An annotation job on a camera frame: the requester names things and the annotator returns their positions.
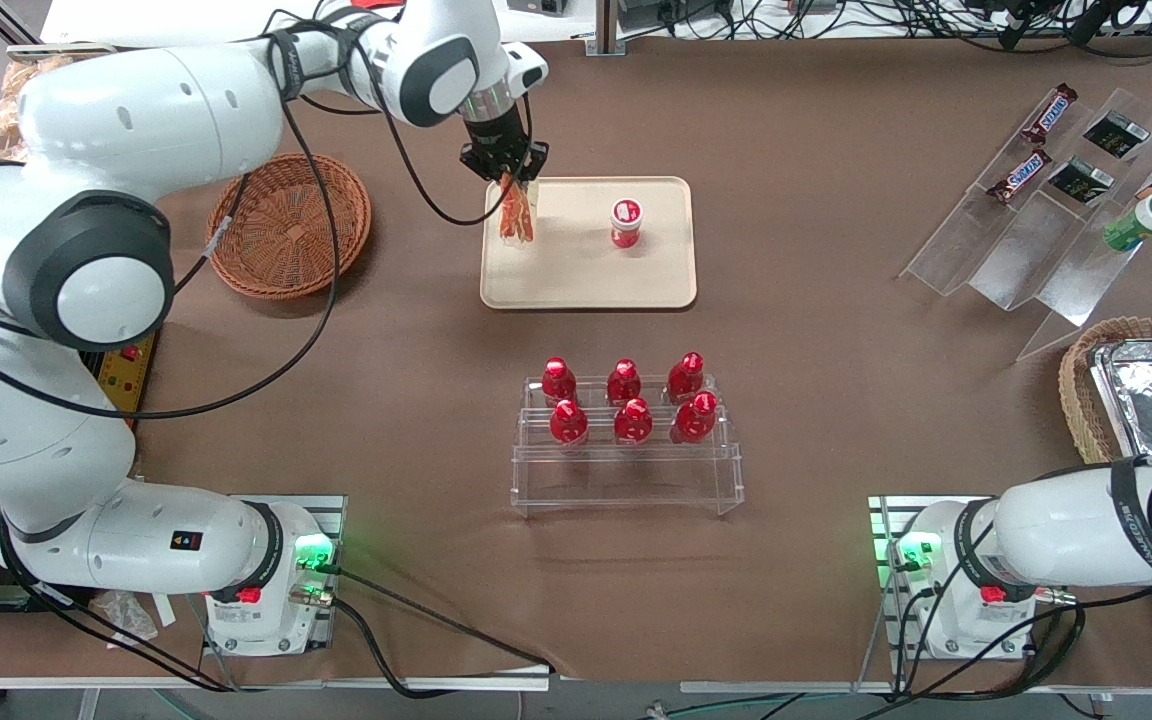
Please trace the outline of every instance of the beige tray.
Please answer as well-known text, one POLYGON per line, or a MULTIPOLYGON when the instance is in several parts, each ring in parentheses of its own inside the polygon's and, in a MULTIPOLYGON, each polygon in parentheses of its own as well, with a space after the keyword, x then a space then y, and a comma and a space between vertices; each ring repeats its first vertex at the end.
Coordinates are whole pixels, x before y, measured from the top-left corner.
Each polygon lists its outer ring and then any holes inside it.
MULTIPOLYGON (((483 225, 479 295, 498 310, 672 309, 696 300, 691 188, 683 179, 538 179, 536 241, 509 247, 483 225), (612 204, 643 205, 637 245, 612 245, 612 204)), ((492 209, 499 187, 488 187, 492 209)))

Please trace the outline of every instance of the round wicker basket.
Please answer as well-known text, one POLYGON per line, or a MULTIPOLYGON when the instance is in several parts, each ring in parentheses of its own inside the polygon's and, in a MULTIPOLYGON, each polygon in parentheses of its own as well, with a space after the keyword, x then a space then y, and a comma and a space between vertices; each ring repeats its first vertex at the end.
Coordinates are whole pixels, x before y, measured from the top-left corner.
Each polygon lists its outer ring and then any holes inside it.
MULTIPOLYGON (((314 156, 332 199, 340 240, 340 272, 358 259, 371 229, 371 199, 338 160, 314 156)), ((238 191, 234 179, 207 219, 215 234, 238 191)), ((211 266, 234 290, 262 300, 291 300, 332 285, 332 227, 304 156, 275 156, 251 173, 238 211, 211 266)))
POLYGON ((1060 404, 1064 420, 1074 435, 1074 445, 1085 462, 1108 462, 1119 457, 1115 441, 1101 424, 1097 412, 1100 399, 1087 372, 1087 350, 1105 343, 1129 340, 1129 338, 1152 338, 1152 320, 1149 318, 1111 318, 1092 325, 1064 351, 1060 363, 1060 404))

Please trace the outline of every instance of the table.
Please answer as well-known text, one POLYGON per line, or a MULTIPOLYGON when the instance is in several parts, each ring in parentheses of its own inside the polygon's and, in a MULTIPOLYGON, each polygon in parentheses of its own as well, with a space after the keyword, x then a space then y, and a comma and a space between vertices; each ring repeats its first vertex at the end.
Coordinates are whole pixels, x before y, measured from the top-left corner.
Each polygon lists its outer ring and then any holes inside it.
MULTIPOLYGON (((347 492, 348 568, 568 676, 861 687, 878 589, 865 498, 1000 492, 1078 462, 1056 356, 1009 365, 1032 318, 965 293, 941 300, 896 274, 1034 97, 1068 82, 1093 105, 1115 86, 1152 101, 1152 65, 1114 68, 1069 50, 999 56, 956 41, 644 41, 612 61, 585 59, 577 44, 540 52, 553 68, 535 94, 536 131, 553 146, 548 174, 691 183, 695 305, 490 311, 476 298, 480 232, 424 209, 384 127, 297 109, 314 150, 367 184, 369 251, 301 366, 242 404, 142 424, 141 470, 218 492, 347 492), (552 354, 576 369, 623 355, 664 369, 685 350, 722 376, 744 446, 744 506, 722 520, 513 514, 508 447, 522 377, 552 354)), ((430 191, 470 215, 483 185, 454 161, 454 126, 404 135, 430 191)), ((218 191, 164 200, 179 268, 202 245, 218 191)), ((164 328, 147 409, 268 373, 320 304, 242 300, 202 273, 164 328)), ((1152 243, 1102 313, 1152 314, 1152 243)), ((348 597, 401 674, 518 664, 348 597)), ((200 643, 187 623, 162 637, 180 652, 200 643)), ((365 657, 342 628, 331 651, 237 670, 247 683, 356 679, 376 674, 365 657)), ((145 673, 48 619, 0 617, 0 676, 145 673)), ((884 673, 872 666, 864 680, 884 673)), ((1052 682, 1152 688, 1152 602, 1094 611, 1052 682)))

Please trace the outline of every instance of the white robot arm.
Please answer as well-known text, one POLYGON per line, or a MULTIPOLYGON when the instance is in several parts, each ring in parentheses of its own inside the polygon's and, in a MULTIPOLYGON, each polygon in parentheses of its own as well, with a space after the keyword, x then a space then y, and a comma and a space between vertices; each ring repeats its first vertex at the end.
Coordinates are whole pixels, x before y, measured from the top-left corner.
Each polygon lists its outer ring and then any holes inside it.
POLYGON ((525 168, 544 143, 515 101, 548 67, 500 45, 490 0, 410 0, 401 22, 340 6, 236 44, 141 50, 41 74, 18 98, 24 164, 0 162, 0 372, 99 414, 0 382, 0 560, 52 584, 206 592, 232 652, 305 646, 319 583, 303 564, 329 543, 308 511, 128 479, 131 430, 76 350, 154 332, 172 305, 170 229, 156 210, 180 188, 268 160, 282 105, 335 91, 416 127, 461 114, 461 160, 485 179, 525 168))
MULTIPOLYGON (((927 630, 927 652, 977 655, 1053 589, 1152 585, 1152 460, 1044 475, 996 500, 937 502, 890 546, 927 630), (957 573, 960 577, 950 578, 957 573), (935 614, 932 600, 943 593, 935 614)), ((1020 659, 1024 630, 988 652, 1020 659)))

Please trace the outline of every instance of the clear acrylic rack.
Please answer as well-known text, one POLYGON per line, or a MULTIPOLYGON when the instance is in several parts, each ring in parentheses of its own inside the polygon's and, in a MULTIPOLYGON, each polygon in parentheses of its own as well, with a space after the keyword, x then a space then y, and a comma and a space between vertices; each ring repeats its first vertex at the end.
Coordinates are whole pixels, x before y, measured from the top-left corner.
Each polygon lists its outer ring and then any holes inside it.
POLYGON ((626 447, 612 435, 617 409, 607 404, 607 378, 577 377, 576 401, 589 417, 589 439, 568 448, 550 435, 552 410, 540 378, 528 378, 513 446, 513 507, 525 517, 545 509, 667 505, 722 515, 744 502, 736 429, 712 376, 705 376, 704 387, 719 397, 714 430, 699 445, 675 445, 669 424, 677 409, 664 393, 666 378, 644 376, 641 396, 652 410, 652 434, 626 447))
MULTIPOLYGON (((1020 128, 1029 127, 1051 97, 1044 97, 1020 128)), ((1074 103, 1047 136, 1044 151, 1051 162, 1021 188, 1010 205, 988 197, 986 188, 1033 152, 1032 143, 1020 137, 1020 129, 1013 132, 901 273, 919 278, 943 296, 968 285, 1007 311, 1030 300, 1046 305, 1051 313, 1016 361, 1060 346, 1078 333, 1137 252, 1111 250, 1101 233, 1105 225, 1132 207, 1135 194, 1152 181, 1152 105, 1121 88, 1100 109, 1074 103), (1149 131, 1149 139, 1123 159, 1083 137, 1111 109, 1149 131), (1115 179, 1111 190, 1091 206, 1047 182, 1071 156, 1115 179)))

